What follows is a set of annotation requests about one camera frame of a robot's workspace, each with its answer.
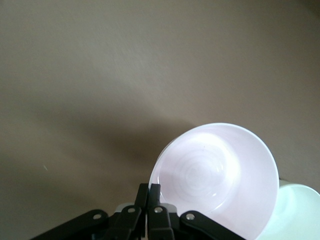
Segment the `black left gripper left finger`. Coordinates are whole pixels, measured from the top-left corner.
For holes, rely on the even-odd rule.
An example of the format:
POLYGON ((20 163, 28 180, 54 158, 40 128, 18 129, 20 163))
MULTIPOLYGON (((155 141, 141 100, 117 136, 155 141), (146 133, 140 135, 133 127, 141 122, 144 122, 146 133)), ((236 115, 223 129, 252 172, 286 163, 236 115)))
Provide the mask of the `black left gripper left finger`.
POLYGON ((134 203, 119 205, 109 216, 93 209, 30 240, 140 240, 144 235, 149 185, 139 185, 134 203))

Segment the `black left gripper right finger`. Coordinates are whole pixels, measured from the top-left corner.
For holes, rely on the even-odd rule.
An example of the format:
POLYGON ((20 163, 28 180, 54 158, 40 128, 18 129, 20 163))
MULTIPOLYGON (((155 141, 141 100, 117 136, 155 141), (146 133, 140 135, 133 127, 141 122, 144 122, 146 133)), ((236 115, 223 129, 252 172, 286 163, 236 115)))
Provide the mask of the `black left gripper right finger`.
POLYGON ((148 240, 246 240, 202 213, 189 210, 178 215, 174 205, 160 202, 161 185, 148 192, 148 240))

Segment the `pink plastic bowl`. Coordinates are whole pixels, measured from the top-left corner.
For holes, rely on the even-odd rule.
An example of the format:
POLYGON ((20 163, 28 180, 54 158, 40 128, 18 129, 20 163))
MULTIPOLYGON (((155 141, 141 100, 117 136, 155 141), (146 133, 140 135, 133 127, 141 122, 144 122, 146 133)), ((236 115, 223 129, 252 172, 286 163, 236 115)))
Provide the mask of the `pink plastic bowl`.
POLYGON ((197 211, 256 240, 274 211, 279 173, 267 145, 230 123, 195 127, 160 153, 149 178, 160 185, 160 201, 178 215, 197 211))

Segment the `white plastic bowl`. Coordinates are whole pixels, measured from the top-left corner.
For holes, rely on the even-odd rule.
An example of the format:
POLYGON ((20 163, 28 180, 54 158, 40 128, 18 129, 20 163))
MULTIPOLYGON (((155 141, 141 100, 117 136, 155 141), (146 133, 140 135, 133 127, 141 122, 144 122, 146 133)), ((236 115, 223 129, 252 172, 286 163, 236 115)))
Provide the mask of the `white plastic bowl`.
POLYGON ((320 193, 281 179, 273 214, 256 240, 320 240, 320 193))

